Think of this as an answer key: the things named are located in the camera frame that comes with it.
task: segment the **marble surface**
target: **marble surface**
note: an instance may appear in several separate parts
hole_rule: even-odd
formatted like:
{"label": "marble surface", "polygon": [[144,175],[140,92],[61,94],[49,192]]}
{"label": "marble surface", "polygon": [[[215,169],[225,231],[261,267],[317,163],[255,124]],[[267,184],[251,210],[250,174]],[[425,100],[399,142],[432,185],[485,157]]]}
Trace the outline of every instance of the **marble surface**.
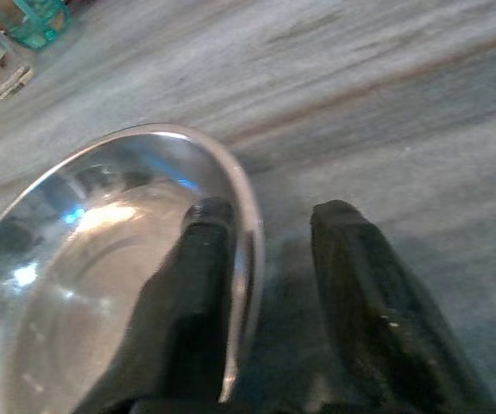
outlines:
{"label": "marble surface", "polygon": [[333,198],[385,231],[496,398],[496,0],[103,0],[0,103],[0,212],[116,129],[225,143],[267,230],[261,323],[238,398],[360,400],[326,344],[309,249]]}

